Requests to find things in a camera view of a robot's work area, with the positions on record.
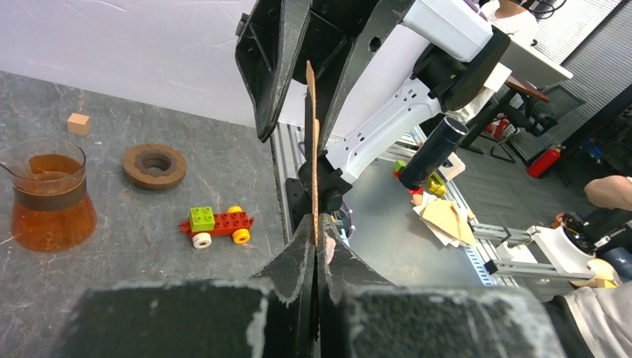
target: glass pitcher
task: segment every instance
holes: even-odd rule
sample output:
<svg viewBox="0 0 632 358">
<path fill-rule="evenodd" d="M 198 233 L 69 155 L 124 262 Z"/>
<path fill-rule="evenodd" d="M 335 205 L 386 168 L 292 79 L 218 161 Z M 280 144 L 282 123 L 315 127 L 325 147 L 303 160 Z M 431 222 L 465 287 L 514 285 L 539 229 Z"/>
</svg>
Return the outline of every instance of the glass pitcher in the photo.
<svg viewBox="0 0 632 358">
<path fill-rule="evenodd" d="M 86 191 L 86 155 L 57 139 L 31 139 L 0 151 L 13 182 L 11 231 L 22 246 L 62 251 L 85 241 L 97 215 Z"/>
</svg>

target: gray carpet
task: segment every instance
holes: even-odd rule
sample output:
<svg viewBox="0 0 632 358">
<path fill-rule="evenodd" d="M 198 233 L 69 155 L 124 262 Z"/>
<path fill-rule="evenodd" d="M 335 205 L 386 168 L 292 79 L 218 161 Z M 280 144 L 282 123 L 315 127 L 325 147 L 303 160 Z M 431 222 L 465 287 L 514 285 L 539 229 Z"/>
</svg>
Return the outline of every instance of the gray carpet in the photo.
<svg viewBox="0 0 632 358">
<path fill-rule="evenodd" d="M 516 229 L 526 229 L 534 224 L 548 227 L 558 213 L 588 214 L 595 209 L 584 194 L 584 186 L 600 177 L 600 172 L 584 164 L 571 163 L 565 166 L 565 174 L 572 178 L 568 186 L 555 173 L 534 179 L 527 174 L 518 157 L 515 157 L 516 163 L 491 157 L 489 151 L 493 144 L 482 138 L 474 142 L 483 149 L 484 155 L 462 148 L 457 150 L 466 170 L 454 182 L 481 223 Z M 500 148 L 494 153 L 504 154 Z M 548 262 L 537 245 L 531 244 L 529 248 L 538 262 Z M 572 291 L 572 287 L 562 280 L 552 280 L 546 285 L 534 279 L 516 278 L 516 281 L 529 288 L 540 301 Z"/>
</svg>

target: wooden cube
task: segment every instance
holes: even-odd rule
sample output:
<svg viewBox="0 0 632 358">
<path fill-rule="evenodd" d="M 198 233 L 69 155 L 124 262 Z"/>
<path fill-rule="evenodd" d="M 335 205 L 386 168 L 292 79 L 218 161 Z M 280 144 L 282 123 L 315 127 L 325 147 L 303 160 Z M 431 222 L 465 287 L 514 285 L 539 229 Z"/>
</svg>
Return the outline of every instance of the wooden cube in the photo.
<svg viewBox="0 0 632 358">
<path fill-rule="evenodd" d="M 68 118 L 68 133 L 85 136 L 90 132 L 90 117 L 73 113 Z"/>
</svg>

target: white wheel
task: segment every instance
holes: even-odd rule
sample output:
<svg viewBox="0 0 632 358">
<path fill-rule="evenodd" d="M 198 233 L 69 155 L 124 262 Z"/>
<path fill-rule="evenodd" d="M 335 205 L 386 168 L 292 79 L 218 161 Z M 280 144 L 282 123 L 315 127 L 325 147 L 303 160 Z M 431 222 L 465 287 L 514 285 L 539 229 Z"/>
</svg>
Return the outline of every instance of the white wheel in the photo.
<svg viewBox="0 0 632 358">
<path fill-rule="evenodd" d="M 208 248 L 211 245 L 211 234 L 196 233 L 193 236 L 192 241 L 194 248 Z"/>
</svg>

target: office chair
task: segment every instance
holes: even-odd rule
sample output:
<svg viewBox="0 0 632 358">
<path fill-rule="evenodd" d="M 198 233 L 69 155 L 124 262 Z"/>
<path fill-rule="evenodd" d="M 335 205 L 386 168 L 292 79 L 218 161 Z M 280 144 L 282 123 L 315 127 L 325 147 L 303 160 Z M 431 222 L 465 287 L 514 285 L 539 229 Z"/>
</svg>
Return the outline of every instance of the office chair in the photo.
<svg viewBox="0 0 632 358">
<path fill-rule="evenodd" d="M 567 113 L 586 103 L 583 99 L 573 95 L 559 84 L 544 90 L 543 93 L 549 97 L 548 103 L 537 98 L 530 98 L 521 93 L 522 105 L 519 108 L 509 107 L 505 110 L 507 120 L 518 130 L 516 133 L 524 130 L 532 136 L 542 136 L 553 128 Z M 491 148 L 490 155 L 509 163 L 515 163 L 514 156 L 505 147 L 505 142 L 512 136 L 507 136 L 500 142 L 497 142 Z M 483 136 L 483 138 L 494 140 L 486 136 Z M 494 154 L 497 147 L 500 147 L 507 157 Z"/>
</svg>

